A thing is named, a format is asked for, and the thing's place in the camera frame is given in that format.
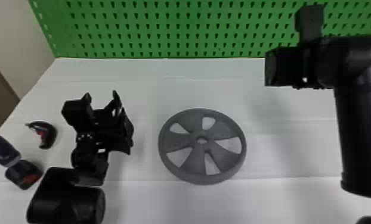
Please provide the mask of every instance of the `wheel hub hole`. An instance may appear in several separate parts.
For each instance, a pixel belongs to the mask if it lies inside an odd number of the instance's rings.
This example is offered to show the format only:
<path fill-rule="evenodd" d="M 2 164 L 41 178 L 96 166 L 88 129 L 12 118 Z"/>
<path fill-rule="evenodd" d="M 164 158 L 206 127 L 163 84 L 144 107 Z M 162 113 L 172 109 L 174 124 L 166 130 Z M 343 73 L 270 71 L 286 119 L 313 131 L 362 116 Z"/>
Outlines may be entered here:
<path fill-rule="evenodd" d="M 205 137 L 199 137 L 199 138 L 197 138 L 197 142 L 199 144 L 203 145 L 203 144 L 206 144 L 208 142 L 208 140 L 206 140 Z"/>

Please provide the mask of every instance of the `cordless screwdriver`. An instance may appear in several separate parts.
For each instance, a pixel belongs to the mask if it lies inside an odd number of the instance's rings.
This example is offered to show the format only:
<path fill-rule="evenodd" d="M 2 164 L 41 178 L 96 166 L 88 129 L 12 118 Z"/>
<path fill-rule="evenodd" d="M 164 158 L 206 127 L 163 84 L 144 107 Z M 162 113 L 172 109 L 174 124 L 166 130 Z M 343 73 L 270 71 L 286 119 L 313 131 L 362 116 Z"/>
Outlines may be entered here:
<path fill-rule="evenodd" d="M 42 176 L 34 164 L 21 159 L 18 152 L 6 139 L 0 136 L 0 165 L 7 167 L 5 177 L 21 189 L 28 189 Z"/>

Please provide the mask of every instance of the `black 3d printed part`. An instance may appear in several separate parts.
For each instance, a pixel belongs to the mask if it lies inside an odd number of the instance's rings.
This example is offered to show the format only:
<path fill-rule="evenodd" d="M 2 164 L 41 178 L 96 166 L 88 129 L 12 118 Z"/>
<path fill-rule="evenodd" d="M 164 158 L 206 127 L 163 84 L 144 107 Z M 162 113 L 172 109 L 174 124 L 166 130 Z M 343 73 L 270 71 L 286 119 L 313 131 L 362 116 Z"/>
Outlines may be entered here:
<path fill-rule="evenodd" d="M 5 177 L 22 190 L 27 190 L 42 177 L 43 172 L 27 160 L 20 160 L 9 167 Z"/>
<path fill-rule="evenodd" d="M 202 128 L 202 119 L 210 117 L 215 123 L 210 129 Z M 178 123 L 189 133 L 175 133 L 171 126 Z M 241 153 L 226 150 L 216 141 L 238 137 Z M 168 158 L 168 153 L 192 147 L 190 155 L 178 167 Z M 198 185 L 210 185 L 231 178 L 244 162 L 247 143 L 241 128 L 231 118 L 214 110 L 191 109 L 172 116 L 159 134 L 159 154 L 166 168 L 176 177 Z M 220 173 L 207 175 L 205 154 L 209 154 Z"/>
<path fill-rule="evenodd" d="M 73 169 L 48 169 L 27 209 L 29 223 L 100 224 L 105 194 L 100 188 L 74 186 Z"/>

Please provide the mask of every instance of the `black cylinder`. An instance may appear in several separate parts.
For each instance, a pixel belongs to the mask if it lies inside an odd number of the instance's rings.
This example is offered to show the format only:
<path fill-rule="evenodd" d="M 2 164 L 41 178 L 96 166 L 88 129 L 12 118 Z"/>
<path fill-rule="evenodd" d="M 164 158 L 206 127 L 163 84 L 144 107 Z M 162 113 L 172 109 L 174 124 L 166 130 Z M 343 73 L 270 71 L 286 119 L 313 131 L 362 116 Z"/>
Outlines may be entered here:
<path fill-rule="evenodd" d="M 105 194 L 100 188 L 76 186 L 72 169 L 50 168 L 27 209 L 27 221 L 36 224 L 100 224 Z"/>
<path fill-rule="evenodd" d="M 371 197 L 371 67 L 335 88 L 344 190 Z"/>

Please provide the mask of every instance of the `white table surface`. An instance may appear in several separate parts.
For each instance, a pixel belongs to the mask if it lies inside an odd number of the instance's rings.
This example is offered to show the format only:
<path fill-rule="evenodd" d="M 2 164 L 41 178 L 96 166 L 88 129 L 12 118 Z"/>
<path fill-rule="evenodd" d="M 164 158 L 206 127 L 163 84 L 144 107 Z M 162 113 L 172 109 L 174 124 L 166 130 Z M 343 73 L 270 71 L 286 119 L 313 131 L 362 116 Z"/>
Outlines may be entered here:
<path fill-rule="evenodd" d="M 70 167 L 75 131 L 60 114 L 63 103 L 86 92 L 94 108 L 117 90 L 135 126 L 132 154 L 110 154 L 103 186 L 108 223 L 355 223 L 371 215 L 371 199 L 344 192 L 332 91 L 263 86 L 262 59 L 57 59 L 0 128 L 23 158 L 44 169 Z M 210 108 L 244 131 L 244 165 L 211 186 L 179 181 L 157 153 L 157 136 L 175 113 Z M 54 146 L 24 123 L 45 120 L 58 129 Z M 26 223 L 38 186 L 21 191 L 0 166 L 0 223 Z"/>

